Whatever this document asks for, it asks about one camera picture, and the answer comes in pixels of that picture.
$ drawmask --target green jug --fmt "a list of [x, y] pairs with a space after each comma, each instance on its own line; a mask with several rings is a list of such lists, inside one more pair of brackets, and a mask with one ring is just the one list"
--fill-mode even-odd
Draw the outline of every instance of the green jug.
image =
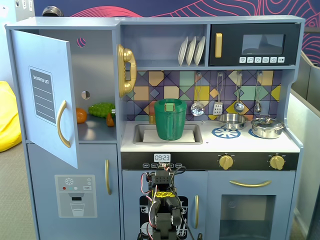
[[173, 141], [182, 137], [187, 104], [179, 99], [163, 99], [154, 104], [155, 125], [159, 138]]

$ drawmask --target yellow beanbag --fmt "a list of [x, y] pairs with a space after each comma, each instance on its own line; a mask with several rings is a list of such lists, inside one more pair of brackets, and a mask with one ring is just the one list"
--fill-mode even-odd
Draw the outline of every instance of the yellow beanbag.
[[16, 96], [6, 81], [0, 81], [0, 152], [21, 141]]

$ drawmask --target toy kitchen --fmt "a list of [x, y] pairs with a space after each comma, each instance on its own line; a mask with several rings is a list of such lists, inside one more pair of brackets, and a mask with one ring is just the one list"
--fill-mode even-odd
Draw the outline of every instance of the toy kitchen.
[[154, 192], [149, 177], [160, 181], [161, 167], [167, 197], [178, 200], [176, 239], [288, 240], [303, 145], [287, 110], [304, 23], [271, 15], [7, 25], [37, 239], [160, 239], [152, 234], [162, 218], [151, 212], [161, 183]]

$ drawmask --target geometric tile pattern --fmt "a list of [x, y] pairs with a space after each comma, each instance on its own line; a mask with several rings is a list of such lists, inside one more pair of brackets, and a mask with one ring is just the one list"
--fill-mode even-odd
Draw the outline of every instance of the geometric tile pattern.
[[[186, 102], [186, 120], [201, 121], [214, 120], [214, 104], [218, 100], [218, 91], [221, 90], [222, 73], [223, 88], [220, 101], [223, 103], [223, 113], [235, 113], [234, 104], [237, 100], [237, 71], [139, 71], [133, 91], [125, 96], [127, 104], [127, 119], [129, 121], [148, 121], [148, 115], [154, 113], [154, 104], [165, 98], [181, 99]], [[278, 102], [281, 92], [282, 71], [262, 71], [262, 87], [259, 92], [261, 114], [277, 116]], [[242, 88], [240, 101], [244, 104], [245, 115], [248, 120], [259, 116], [254, 111], [256, 103], [257, 72], [242, 71]], [[190, 107], [197, 100], [204, 105], [204, 114], [193, 116]]]

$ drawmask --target digital clock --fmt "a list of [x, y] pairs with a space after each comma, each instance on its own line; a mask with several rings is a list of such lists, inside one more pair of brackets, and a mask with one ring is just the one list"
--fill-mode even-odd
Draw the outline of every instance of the digital clock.
[[170, 157], [170, 153], [155, 153], [153, 160], [156, 163], [170, 163]]

